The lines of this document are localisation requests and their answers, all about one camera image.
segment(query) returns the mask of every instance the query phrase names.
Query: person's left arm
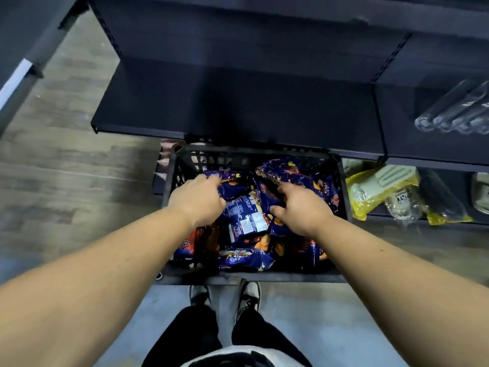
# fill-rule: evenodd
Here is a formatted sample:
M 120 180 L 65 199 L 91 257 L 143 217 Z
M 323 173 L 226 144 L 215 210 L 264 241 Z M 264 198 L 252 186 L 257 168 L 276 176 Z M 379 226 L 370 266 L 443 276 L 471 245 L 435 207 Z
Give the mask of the person's left arm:
M 1 286 L 2 365 L 92 366 L 181 242 L 221 214 L 219 183 L 199 175 L 167 208 Z

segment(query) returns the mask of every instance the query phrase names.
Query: wooden floor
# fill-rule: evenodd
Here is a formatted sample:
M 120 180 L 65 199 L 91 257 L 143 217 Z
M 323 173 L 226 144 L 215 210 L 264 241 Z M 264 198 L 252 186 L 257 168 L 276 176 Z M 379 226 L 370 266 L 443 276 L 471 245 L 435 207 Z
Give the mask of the wooden floor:
M 158 209 L 160 139 L 95 135 L 89 124 L 117 63 L 94 16 L 83 15 L 0 139 L 0 252 L 52 260 Z M 359 224 L 489 285 L 486 230 Z

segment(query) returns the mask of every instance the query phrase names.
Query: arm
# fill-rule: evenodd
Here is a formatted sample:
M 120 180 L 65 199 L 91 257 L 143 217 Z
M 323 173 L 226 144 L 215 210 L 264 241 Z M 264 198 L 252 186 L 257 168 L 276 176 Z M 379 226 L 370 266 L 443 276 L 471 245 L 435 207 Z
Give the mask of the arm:
M 314 239 L 410 365 L 489 365 L 489 289 L 333 216 L 314 192 L 281 186 L 272 213 Z
M 93 365 L 178 245 L 221 214 L 219 183 L 198 176 L 167 208 L 0 287 L 1 364 Z

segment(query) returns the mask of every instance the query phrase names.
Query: black and white sneaker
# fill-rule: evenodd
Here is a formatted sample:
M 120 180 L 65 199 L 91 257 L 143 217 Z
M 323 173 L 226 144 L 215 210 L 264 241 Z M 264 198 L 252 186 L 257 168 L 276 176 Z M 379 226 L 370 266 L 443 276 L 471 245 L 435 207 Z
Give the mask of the black and white sneaker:
M 192 306 L 211 304 L 211 294 L 207 286 L 190 286 L 189 296 Z
M 241 287 L 240 304 L 238 305 L 234 323 L 238 321 L 241 314 L 248 308 L 253 308 L 258 312 L 260 297 L 260 284 L 258 282 L 245 282 Z

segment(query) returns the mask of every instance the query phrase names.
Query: black plastic basket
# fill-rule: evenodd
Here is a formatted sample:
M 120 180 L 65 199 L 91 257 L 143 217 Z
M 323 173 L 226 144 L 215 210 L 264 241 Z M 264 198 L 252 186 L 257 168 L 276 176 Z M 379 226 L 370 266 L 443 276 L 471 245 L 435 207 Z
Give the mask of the black plastic basket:
M 283 157 L 301 159 L 306 165 L 324 168 L 326 175 L 333 175 L 333 183 L 338 189 L 339 207 L 337 215 L 351 221 L 351 209 L 346 191 L 343 165 L 339 156 L 314 150 L 270 150 L 253 148 L 217 147 L 213 145 L 175 145 L 172 148 L 162 207 L 168 205 L 171 192 L 186 180 L 195 178 L 206 169 L 228 167 L 233 170 L 254 170 L 263 162 Z M 170 262 L 163 271 L 162 284 L 234 284 L 233 279 L 273 282 L 344 282 L 339 271 L 321 274 L 301 274 L 277 271 L 259 273 L 230 273 L 209 271 L 208 269 L 183 269 Z

